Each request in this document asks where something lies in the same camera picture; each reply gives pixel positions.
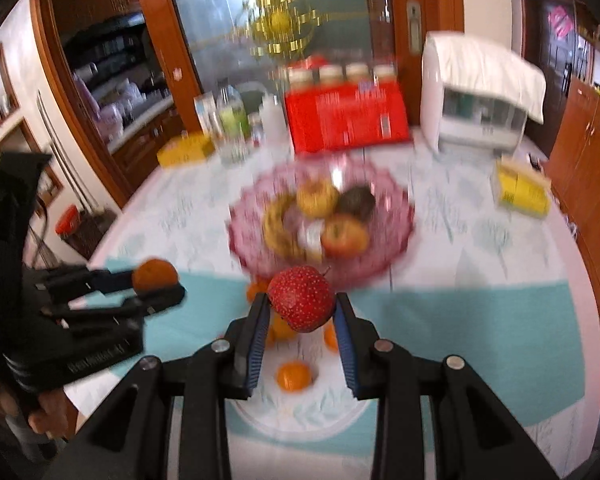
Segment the person's left hand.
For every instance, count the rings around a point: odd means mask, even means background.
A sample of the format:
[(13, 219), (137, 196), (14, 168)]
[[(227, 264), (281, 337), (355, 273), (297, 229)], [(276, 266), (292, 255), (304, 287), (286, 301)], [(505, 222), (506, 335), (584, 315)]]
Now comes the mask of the person's left hand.
[[(44, 392), (38, 396), (39, 408), (27, 417), (27, 423), (35, 434), (45, 434), (53, 439), (71, 440), (76, 433), (78, 411), (63, 389)], [(0, 419), (17, 418), (18, 404), (6, 390), (0, 391)]]

